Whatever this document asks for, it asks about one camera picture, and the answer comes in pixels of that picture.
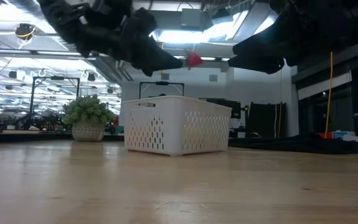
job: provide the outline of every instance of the wooden table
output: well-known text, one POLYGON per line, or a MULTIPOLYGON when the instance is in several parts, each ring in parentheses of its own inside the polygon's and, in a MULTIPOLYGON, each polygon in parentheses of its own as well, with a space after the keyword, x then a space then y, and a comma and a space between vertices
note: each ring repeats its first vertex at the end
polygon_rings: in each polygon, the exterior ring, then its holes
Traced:
POLYGON ((358 155, 0 144, 0 223, 358 223, 358 155))

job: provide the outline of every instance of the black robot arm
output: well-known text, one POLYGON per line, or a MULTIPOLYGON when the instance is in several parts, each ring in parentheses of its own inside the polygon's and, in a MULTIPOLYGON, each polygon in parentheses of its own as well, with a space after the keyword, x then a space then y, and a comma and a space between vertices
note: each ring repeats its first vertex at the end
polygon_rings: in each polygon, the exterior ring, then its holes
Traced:
POLYGON ((229 66, 275 73, 307 56, 358 44, 358 1, 270 0, 273 25, 233 47, 229 66))
POLYGON ((131 11, 132 1, 108 1, 107 14, 88 3, 70 5, 64 0, 39 0, 42 12, 63 40, 75 44, 88 57, 91 51, 129 62, 151 77, 154 71, 181 68, 181 60, 162 50, 149 34, 157 28, 146 9, 131 11))

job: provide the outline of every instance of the black monitor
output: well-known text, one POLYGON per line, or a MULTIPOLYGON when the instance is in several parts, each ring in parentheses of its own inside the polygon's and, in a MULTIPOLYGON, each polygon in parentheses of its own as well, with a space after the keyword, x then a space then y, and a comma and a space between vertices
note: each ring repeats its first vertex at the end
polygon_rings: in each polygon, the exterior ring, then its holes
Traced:
POLYGON ((232 108, 231 110, 231 118, 241 119, 241 103, 237 101, 229 101, 224 99, 213 99, 207 98, 207 102, 215 103, 217 105, 227 106, 232 108))

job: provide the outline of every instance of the ceiling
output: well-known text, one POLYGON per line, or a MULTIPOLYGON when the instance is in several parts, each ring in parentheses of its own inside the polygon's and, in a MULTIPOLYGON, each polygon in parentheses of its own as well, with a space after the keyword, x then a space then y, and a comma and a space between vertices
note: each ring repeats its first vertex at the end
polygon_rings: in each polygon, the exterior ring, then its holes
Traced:
MULTIPOLYGON (((67 1, 70 4, 84 2, 84 0, 67 1)), ((109 57, 85 60, 80 55, 63 55, 62 52, 74 53, 75 46, 62 41, 54 29, 47 24, 39 9, 31 12, 29 11, 30 8, 18 5, 17 3, 20 1, 4 0, 4 2, 7 4, 0 5, 0 50, 21 49, 31 52, 22 55, 0 52, 0 111, 7 108, 22 112, 26 112, 27 109, 28 111, 32 77, 41 74, 45 77, 56 75, 65 78, 80 78, 81 95, 95 93, 104 96, 102 101, 110 102, 111 109, 119 113, 121 97, 119 86, 122 82, 143 80, 141 71, 135 70, 125 63, 118 63, 109 57), (20 23, 37 26, 37 33, 31 42, 23 43, 14 35, 14 29, 20 23), (33 51, 49 51, 52 53, 34 55, 33 51), (11 71, 18 71, 18 78, 9 78, 11 71), (94 82, 88 81, 87 75, 89 73, 95 74, 94 82), (114 88, 113 94, 107 93, 109 86, 114 88)), ((186 57, 186 50, 194 50, 202 57, 208 58, 202 67, 219 68, 220 72, 225 72, 228 69, 227 59, 232 57, 232 46, 253 35, 267 18, 274 16, 267 1, 258 0, 192 0, 190 2, 151 0, 134 1, 133 7, 135 9, 144 7, 151 10, 150 13, 155 16, 159 27, 153 35, 157 40, 162 41, 161 46, 167 52, 177 57, 186 57), (228 8, 231 12, 232 22, 212 26, 204 32, 195 34, 202 37, 200 41, 195 41, 195 38, 188 38, 190 41, 187 43, 178 43, 169 39, 169 35, 172 36, 169 33, 170 30, 178 30, 182 9, 199 9, 211 18, 211 15, 222 7, 228 8)), ((181 30, 181 32, 183 32, 183 37, 192 35, 188 30, 181 30)), ((38 111, 59 110, 62 104, 72 100, 76 94, 76 88, 72 80, 45 80, 35 89, 35 93, 38 111), (55 86, 54 90, 48 88, 48 85, 55 86)))

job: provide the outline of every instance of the white wall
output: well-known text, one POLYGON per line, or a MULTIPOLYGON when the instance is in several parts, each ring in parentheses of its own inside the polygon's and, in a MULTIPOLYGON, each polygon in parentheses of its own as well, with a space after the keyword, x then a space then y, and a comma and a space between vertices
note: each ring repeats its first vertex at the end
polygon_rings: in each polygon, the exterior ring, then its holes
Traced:
MULTIPOLYGON (((224 98, 227 100, 240 101, 241 106, 254 103, 279 103, 282 100, 287 103, 287 129, 288 135, 294 136, 299 133, 298 129, 298 98, 295 85, 291 82, 292 73, 296 70, 285 66, 281 72, 267 75, 240 68, 230 68, 226 73, 221 73, 217 68, 187 68, 167 70, 170 74, 169 82, 185 84, 185 96, 190 98, 224 98), (209 75, 218 75, 218 82, 210 82, 209 75)), ((156 82, 161 77, 158 72, 149 78, 140 73, 132 73, 135 82, 122 84, 122 101, 139 99, 139 82, 156 82)), ((180 93, 172 86, 150 85, 143 93, 142 98, 149 96, 179 95, 180 93)), ((245 124, 245 114, 242 119, 232 119, 232 125, 238 127, 245 124)))
MULTIPOLYGON (((351 82, 351 81, 352 81, 351 72, 347 72, 343 75, 334 77, 332 87, 335 88, 337 86, 343 85, 343 84, 351 82)), ((317 93, 321 93, 322 91, 328 91, 329 84, 330 84, 330 80, 325 80, 325 81, 304 87, 302 89, 299 89, 298 90, 299 100, 305 99, 309 96, 313 96, 317 93)))
MULTIPOLYGON (((267 75, 266 73, 230 68, 227 71, 226 96, 228 100, 240 101, 241 106, 254 103, 283 103, 287 104, 287 136, 299 134, 298 127, 298 98, 295 85, 291 81, 294 69, 285 66, 282 71, 267 75)), ((241 120, 232 119, 232 125, 245 123, 245 113, 241 120)))

